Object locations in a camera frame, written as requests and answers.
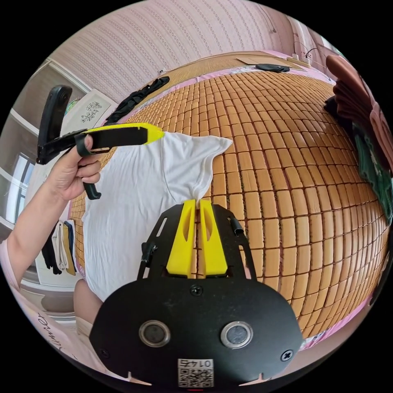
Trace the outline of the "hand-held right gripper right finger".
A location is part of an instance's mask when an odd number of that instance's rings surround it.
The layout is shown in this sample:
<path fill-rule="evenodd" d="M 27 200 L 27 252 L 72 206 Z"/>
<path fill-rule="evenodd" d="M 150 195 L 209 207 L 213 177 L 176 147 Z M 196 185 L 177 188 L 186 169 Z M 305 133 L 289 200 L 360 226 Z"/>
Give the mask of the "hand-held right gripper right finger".
<path fill-rule="evenodd" d="M 200 201 L 200 220 L 204 275 L 205 277 L 226 276 L 228 265 L 213 206 L 208 200 Z"/>

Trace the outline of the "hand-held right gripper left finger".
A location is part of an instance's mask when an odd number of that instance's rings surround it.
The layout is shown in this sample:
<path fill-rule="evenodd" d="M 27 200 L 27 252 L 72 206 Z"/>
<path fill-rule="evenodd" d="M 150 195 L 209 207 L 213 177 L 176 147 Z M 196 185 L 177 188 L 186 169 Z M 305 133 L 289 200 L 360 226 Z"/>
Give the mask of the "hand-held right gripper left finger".
<path fill-rule="evenodd" d="M 187 200 L 182 204 L 172 249 L 166 265 L 166 270 L 171 276 L 191 278 L 195 212 L 195 200 Z"/>

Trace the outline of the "person's left hand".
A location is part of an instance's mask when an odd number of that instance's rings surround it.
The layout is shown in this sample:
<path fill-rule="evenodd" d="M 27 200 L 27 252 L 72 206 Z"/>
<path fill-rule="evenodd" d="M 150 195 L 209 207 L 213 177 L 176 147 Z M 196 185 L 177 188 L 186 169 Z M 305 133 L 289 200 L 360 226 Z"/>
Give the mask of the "person's left hand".
<path fill-rule="evenodd" d="M 44 187 L 50 194 L 61 201 L 71 201 L 84 191 L 84 183 L 95 184 L 100 178 L 101 161 L 99 156 L 90 154 L 93 139 L 85 136 L 82 140 L 81 156 L 77 146 L 65 153 L 53 166 Z"/>

